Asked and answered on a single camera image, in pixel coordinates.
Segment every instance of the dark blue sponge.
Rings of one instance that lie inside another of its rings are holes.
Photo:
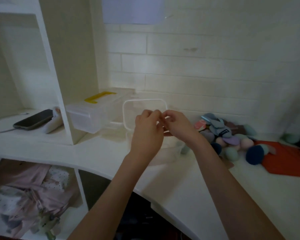
[[[222,151],[222,146],[216,142],[211,143],[212,148],[215,150],[215,152],[219,155]]]
[[[264,154],[262,146],[255,145],[248,149],[247,154],[246,154],[246,161],[249,164],[257,165],[262,162],[264,156],[265,156],[265,154]]]

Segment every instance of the forearm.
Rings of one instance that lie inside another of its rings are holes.
[[[68,240],[113,239],[130,195],[147,165],[128,154],[111,183]]]
[[[229,239],[284,239],[203,136],[190,148]]]

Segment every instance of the orange cloth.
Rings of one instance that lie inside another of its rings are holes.
[[[300,150],[288,145],[282,145],[273,141],[257,141],[258,144],[266,144],[276,149],[276,155],[265,155],[262,165],[269,173],[283,174],[300,177]]]

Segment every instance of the smartphone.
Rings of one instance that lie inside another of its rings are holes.
[[[40,113],[36,113],[28,118],[20,120],[13,125],[13,128],[24,129],[26,131],[38,128],[40,125],[47,123],[53,117],[52,109],[46,109]]]

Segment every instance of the clear plastic container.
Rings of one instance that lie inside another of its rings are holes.
[[[126,138],[129,142],[129,147],[131,147],[132,135],[136,126],[136,116],[140,115],[145,109],[159,109],[161,112],[164,112],[168,107],[166,102],[162,99],[131,99],[123,103],[123,124],[128,130]],[[184,145],[185,143],[176,137],[164,137],[161,149],[149,165],[161,165],[174,162],[180,157],[181,149]]]
[[[67,105],[66,111],[70,114],[74,128],[96,133],[104,127],[122,124],[116,121],[122,118],[122,105],[132,93],[132,90],[111,88],[84,101]]]

